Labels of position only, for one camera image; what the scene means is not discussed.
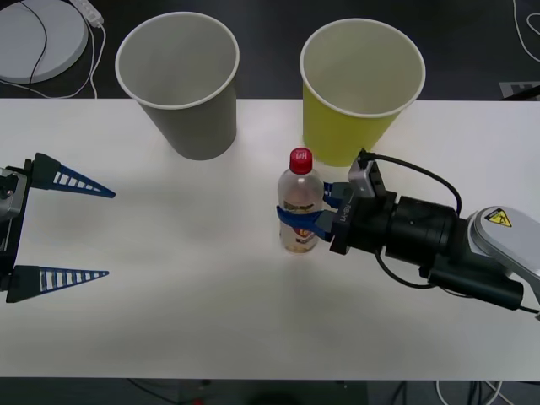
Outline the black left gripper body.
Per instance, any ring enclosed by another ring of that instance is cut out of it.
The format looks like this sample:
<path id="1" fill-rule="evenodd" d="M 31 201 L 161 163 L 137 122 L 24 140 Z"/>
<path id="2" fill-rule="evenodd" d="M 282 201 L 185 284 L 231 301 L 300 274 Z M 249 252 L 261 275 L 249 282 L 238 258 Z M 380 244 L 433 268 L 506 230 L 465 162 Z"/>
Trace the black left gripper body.
<path id="1" fill-rule="evenodd" d="M 33 162 L 27 159 L 22 168 L 1 169 L 1 291 L 7 292 L 14 272 L 27 206 Z"/>

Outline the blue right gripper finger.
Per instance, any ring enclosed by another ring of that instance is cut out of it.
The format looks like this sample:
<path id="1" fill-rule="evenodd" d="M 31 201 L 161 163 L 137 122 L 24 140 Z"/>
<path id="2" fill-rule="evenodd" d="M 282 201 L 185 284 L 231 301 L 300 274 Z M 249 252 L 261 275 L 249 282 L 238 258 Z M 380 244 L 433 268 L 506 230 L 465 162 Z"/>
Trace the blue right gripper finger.
<path id="1" fill-rule="evenodd" d="M 325 182 L 323 201 L 331 208 L 339 208 L 343 199 L 351 193 L 348 182 Z"/>
<path id="2" fill-rule="evenodd" d="M 307 230 L 315 234 L 319 239 L 332 241 L 332 221 L 334 212 L 321 210 L 311 213 L 291 213 L 277 206 L 279 220 L 299 230 Z"/>

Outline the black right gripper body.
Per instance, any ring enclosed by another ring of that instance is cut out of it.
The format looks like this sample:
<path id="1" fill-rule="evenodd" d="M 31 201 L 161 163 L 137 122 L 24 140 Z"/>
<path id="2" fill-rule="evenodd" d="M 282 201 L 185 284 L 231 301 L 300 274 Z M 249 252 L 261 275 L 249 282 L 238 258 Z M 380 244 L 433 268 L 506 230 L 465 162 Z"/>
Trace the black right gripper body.
<path id="1" fill-rule="evenodd" d="M 332 220 L 330 251 L 345 255 L 350 248 L 369 253 L 381 252 L 397 194 L 383 197 L 359 197 L 350 188 L 342 192 L 340 205 Z"/>

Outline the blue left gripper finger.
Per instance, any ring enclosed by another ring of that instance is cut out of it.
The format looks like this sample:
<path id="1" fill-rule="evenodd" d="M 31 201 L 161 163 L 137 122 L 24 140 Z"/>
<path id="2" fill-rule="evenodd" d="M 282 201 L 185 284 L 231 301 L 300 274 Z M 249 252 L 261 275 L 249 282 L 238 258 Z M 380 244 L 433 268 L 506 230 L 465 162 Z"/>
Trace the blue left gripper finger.
<path id="1" fill-rule="evenodd" d="M 114 198 L 116 194 L 97 181 L 62 165 L 52 157 L 36 153 L 33 160 L 31 186 L 41 190 L 71 192 Z"/>
<path id="2" fill-rule="evenodd" d="M 8 281 L 6 302 L 18 303 L 94 281 L 109 274 L 108 271 L 16 266 Z"/>

